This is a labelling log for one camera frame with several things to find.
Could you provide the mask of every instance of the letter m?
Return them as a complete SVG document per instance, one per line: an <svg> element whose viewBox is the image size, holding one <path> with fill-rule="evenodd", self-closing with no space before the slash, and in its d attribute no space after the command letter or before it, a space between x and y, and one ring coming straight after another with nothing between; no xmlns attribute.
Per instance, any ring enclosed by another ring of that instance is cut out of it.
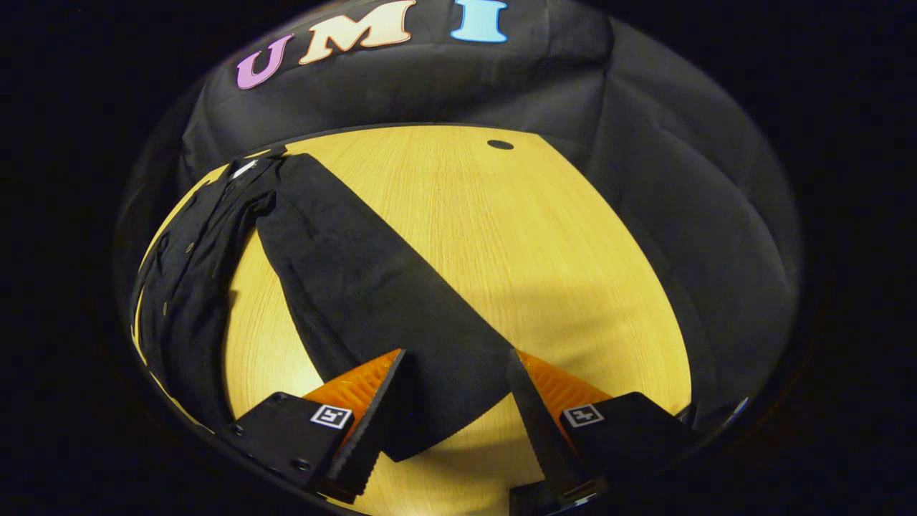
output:
<svg viewBox="0 0 917 516"><path fill-rule="evenodd" d="M329 18L317 23L309 30L313 33L309 50L299 60L308 64L331 55L328 41L332 40L342 51L350 50L367 30L370 34L360 43L363 47L381 47L402 43L411 38L404 31L404 14L415 0L390 2L372 9L360 21L353 21L345 15Z"/></svg>

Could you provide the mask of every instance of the clothing tag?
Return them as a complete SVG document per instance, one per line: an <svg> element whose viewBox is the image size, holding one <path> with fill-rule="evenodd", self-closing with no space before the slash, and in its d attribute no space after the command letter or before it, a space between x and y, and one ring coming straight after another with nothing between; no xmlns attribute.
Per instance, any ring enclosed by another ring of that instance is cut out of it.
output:
<svg viewBox="0 0 917 516"><path fill-rule="evenodd" d="M233 179L236 179L237 177L239 177L240 175L242 175L242 173L246 172L249 168L255 166L255 163L257 163L257 162L258 162L258 160L252 160L251 163L249 163L249 164L245 165L244 167L242 167L242 168L236 170L234 174L232 174L232 175L229 176L229 181L232 181Z"/></svg>

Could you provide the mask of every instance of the blue letter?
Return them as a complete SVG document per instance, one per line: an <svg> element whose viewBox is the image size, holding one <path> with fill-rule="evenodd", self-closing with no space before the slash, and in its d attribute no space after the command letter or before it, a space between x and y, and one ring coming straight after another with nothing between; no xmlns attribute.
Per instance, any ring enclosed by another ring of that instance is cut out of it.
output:
<svg viewBox="0 0 917 516"><path fill-rule="evenodd" d="M500 32L500 9L506 4L495 0L456 0L456 4L465 8L461 27L451 32L455 39L480 41L483 43L503 43L506 35Z"/></svg>

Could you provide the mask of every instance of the wooden table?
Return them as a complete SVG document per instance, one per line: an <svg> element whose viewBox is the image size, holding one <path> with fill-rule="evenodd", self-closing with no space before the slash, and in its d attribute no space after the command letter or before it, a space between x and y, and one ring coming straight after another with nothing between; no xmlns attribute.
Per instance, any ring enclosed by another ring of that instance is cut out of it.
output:
<svg viewBox="0 0 917 516"><path fill-rule="evenodd" d="M678 323L649 262L580 172L537 135L405 126L287 148L331 170L520 350L613 396L640 391L673 414L691 401ZM256 231L230 289L234 413L278 390L320 386ZM509 488L542 478L510 395L420 455L397 464L381 455L366 494L349 507L381 516L506 514Z"/></svg>

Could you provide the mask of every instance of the black fabric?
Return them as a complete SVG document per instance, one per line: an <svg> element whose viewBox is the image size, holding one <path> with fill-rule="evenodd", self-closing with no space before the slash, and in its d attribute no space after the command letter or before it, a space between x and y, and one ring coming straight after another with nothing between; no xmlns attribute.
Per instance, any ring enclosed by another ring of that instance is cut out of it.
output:
<svg viewBox="0 0 917 516"><path fill-rule="evenodd" d="M802 249L779 161L741 107L662 44L565 0L508 6L500 44L452 39L462 8L420 2L407 10L405 43L297 63L314 23L360 19L379 4L298 17L216 66L173 136L182 151L171 173L200 178L275 142L374 125L539 134L595 186L656 272L688 351L699 420L754 395L784 348ZM239 90L236 65L260 50L260 69L267 45L290 32L278 72ZM142 195L164 214L181 193ZM146 242L156 222L122 218L119 234ZM141 255L119 255L116 269L132 276Z"/></svg>
<svg viewBox="0 0 917 516"><path fill-rule="evenodd" d="M178 135L188 125L205 79L188 88L162 117L131 169L113 239L115 294L125 327L132 321L127 300L149 241L175 203L196 183L187 169L179 167L182 140Z"/></svg>
<svg viewBox="0 0 917 516"><path fill-rule="evenodd" d="M136 307L144 287L149 368L192 416L231 421L221 363L228 283L255 226L325 381L394 348L412 352L412 409L384 448L393 460L446 439L509 393L510 344L359 197L311 156L255 161L230 181L233 163L192 197L134 292Z"/></svg>

